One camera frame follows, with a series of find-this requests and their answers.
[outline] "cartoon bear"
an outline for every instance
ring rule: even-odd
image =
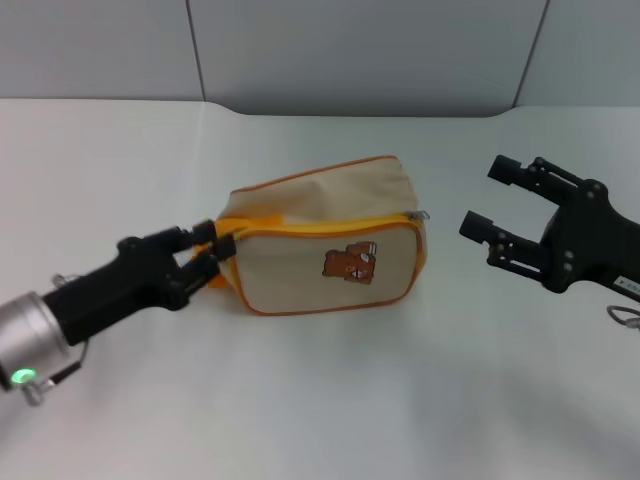
[[[343,252],[329,250],[325,255],[322,275],[369,285],[373,280],[377,248],[373,242],[357,242],[347,245]]]

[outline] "cable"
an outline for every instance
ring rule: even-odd
[[[631,317],[627,320],[623,320],[618,316],[616,312],[624,312],[631,313],[632,315],[636,315],[635,317]],[[634,310],[633,308],[621,307],[618,305],[609,305],[607,307],[607,313],[611,318],[613,318],[617,323],[627,328],[637,328],[640,330],[640,311]]]
[[[80,358],[78,359],[77,362],[72,363],[67,368],[51,376],[50,380],[53,382],[53,384],[60,385],[67,378],[69,378],[73,373],[76,373],[78,370],[80,370],[82,368],[82,364],[84,363],[85,358],[87,358],[88,350],[89,350],[89,340],[84,342],[82,353],[80,354]]]

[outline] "pencil case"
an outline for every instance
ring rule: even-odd
[[[390,304],[425,265],[426,218],[393,156],[236,190],[215,221],[236,255],[211,286],[232,286],[263,315]]]

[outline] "zipper pull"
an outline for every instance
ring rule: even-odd
[[[424,221],[429,220],[431,217],[426,212],[426,210],[415,210],[410,212],[404,212],[409,220],[415,221]]]

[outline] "table surface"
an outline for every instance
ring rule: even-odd
[[[486,119],[251,117],[203,103],[0,101],[0,297],[45,292],[117,240],[214,217],[236,187],[397,155],[429,262],[393,306],[256,317],[232,292],[95,338],[39,409],[0,398],[17,479],[637,479],[640,337],[595,284],[563,295],[486,265],[468,209],[533,240],[553,205],[486,177],[543,156],[639,220],[640,109]]]

